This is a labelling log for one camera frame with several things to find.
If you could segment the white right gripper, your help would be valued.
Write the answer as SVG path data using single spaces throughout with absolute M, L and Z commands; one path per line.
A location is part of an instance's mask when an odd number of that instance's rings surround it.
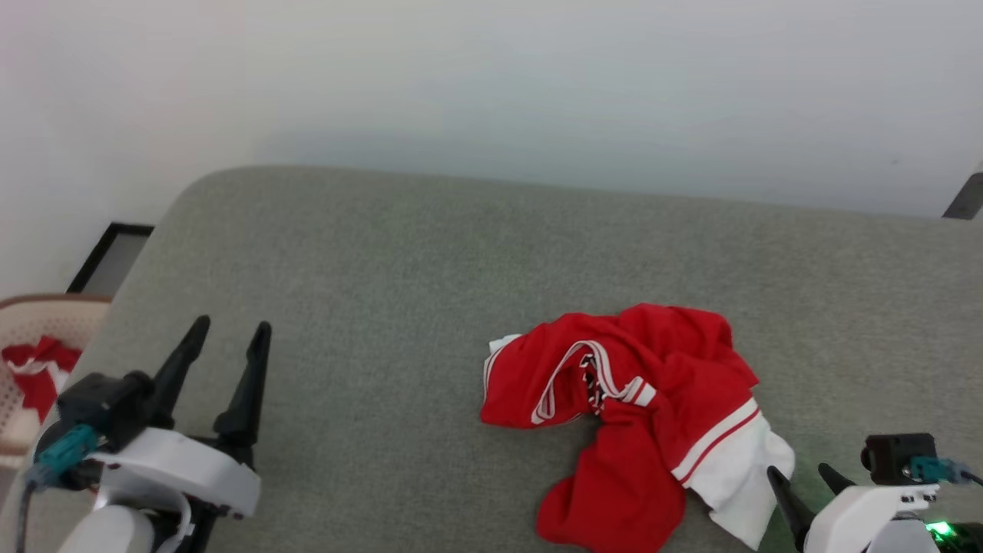
M 818 515 L 793 492 L 790 480 L 776 466 L 766 469 L 777 510 L 797 551 L 937 552 L 919 512 L 936 501 L 938 484 L 856 486 L 829 463 L 819 463 L 817 470 L 826 487 L 838 495 Z

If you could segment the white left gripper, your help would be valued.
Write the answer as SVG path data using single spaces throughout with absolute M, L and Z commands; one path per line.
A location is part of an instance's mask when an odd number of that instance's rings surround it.
M 147 407 L 147 429 L 116 454 L 91 454 L 101 486 L 88 515 L 91 552 L 201 552 L 218 518 L 252 518 L 261 497 L 253 448 L 259 441 L 273 327 L 257 326 L 247 366 L 214 421 L 218 449 L 173 430 L 187 372 L 204 347 L 201 315 L 162 364 Z

